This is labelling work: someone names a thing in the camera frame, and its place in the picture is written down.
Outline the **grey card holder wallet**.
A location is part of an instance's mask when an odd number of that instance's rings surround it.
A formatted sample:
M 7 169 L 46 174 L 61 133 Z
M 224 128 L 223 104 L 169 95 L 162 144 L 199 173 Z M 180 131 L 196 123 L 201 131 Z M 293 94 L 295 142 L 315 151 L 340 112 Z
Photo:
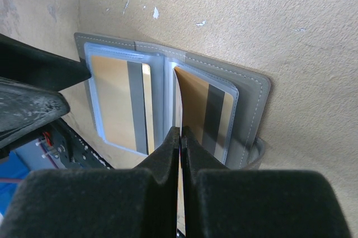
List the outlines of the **grey card holder wallet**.
M 88 95 L 99 137 L 149 155 L 171 127 L 187 126 L 231 169 L 257 169 L 257 131 L 271 83 L 265 76 L 168 46 L 76 33 L 91 72 Z

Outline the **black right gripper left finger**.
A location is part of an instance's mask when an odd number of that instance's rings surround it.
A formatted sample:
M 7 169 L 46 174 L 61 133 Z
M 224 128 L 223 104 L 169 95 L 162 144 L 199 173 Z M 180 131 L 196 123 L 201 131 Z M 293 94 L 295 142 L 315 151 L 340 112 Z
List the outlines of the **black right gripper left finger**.
M 2 237 L 175 237 L 180 132 L 132 169 L 48 169 L 23 180 Z

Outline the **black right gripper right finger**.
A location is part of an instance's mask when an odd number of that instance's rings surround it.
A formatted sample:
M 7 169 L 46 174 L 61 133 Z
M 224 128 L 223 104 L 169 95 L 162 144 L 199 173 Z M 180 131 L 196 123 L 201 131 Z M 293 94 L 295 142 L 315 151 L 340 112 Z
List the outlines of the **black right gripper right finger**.
M 322 174 L 228 169 L 188 127 L 181 145 L 187 237 L 350 237 Z

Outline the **yellow credit card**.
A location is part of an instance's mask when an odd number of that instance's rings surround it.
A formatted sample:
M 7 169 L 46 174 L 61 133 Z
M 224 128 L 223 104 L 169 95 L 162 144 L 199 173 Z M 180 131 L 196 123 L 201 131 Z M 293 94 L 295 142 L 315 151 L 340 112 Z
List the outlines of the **yellow credit card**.
M 92 55 L 97 129 L 113 146 L 140 154 L 154 151 L 150 66 L 123 58 Z
M 182 132 L 182 97 L 180 90 L 180 81 L 179 81 L 179 73 L 178 67 L 174 67 L 173 69 L 173 77 L 174 77 L 174 85 L 175 90 L 174 94 L 174 121 L 175 126 L 180 129 L 179 138 L 181 138 Z M 181 145 L 179 148 L 179 166 L 178 166 L 178 201 L 177 201 L 177 228 L 178 228 L 178 237 L 186 236 L 185 229 L 185 206 L 184 206 L 184 193 L 183 193 L 183 179 L 182 179 L 182 166 L 181 166 Z

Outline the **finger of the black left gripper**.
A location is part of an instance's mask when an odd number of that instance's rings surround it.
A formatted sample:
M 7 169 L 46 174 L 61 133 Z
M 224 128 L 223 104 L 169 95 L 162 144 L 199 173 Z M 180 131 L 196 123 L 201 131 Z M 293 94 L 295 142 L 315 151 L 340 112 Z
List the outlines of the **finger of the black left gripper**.
M 1 148 L 69 111 L 58 92 L 1 78 Z
M 2 34 L 1 77 L 59 92 L 89 79 L 91 73 L 84 63 Z

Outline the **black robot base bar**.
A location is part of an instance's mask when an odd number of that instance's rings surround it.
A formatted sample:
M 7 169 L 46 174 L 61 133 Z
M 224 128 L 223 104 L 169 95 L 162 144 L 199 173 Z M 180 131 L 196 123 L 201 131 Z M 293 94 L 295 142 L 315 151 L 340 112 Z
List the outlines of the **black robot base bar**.
M 66 168 L 113 168 L 61 118 L 37 129 L 36 133 Z

